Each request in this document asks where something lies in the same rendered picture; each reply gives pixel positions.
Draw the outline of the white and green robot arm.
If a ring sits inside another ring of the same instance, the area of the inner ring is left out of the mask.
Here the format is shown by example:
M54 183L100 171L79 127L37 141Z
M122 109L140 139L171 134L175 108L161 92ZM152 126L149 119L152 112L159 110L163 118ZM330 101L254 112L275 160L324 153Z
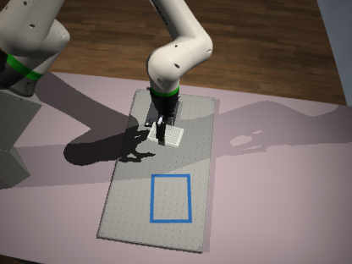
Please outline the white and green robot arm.
M55 20L64 1L10 0L0 12L0 47L8 53L0 50L0 85L32 97L37 81L69 43L68 31ZM211 56L212 40L184 0L149 1L173 41L148 56L146 89L154 104L171 107L181 97L180 77Z

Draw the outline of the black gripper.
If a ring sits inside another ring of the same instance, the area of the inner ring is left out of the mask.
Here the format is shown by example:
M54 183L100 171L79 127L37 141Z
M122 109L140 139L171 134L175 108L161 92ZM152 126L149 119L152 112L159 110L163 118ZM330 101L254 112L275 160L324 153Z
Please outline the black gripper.
M156 104L154 104L154 106L158 111L158 121L156 121L156 139L158 139L158 145L165 146L166 124L173 126L173 112L176 107L176 103L171 107L159 107Z

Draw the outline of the blue tape outline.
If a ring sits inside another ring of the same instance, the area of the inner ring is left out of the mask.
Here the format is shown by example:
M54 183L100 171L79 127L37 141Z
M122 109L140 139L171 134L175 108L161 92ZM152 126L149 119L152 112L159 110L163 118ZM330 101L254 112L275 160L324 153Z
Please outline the blue tape outline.
M164 219L164 220L153 219L153 210L154 210L154 179L155 179L155 177L187 177L189 219ZM190 174L152 174L151 175L150 223L192 223Z

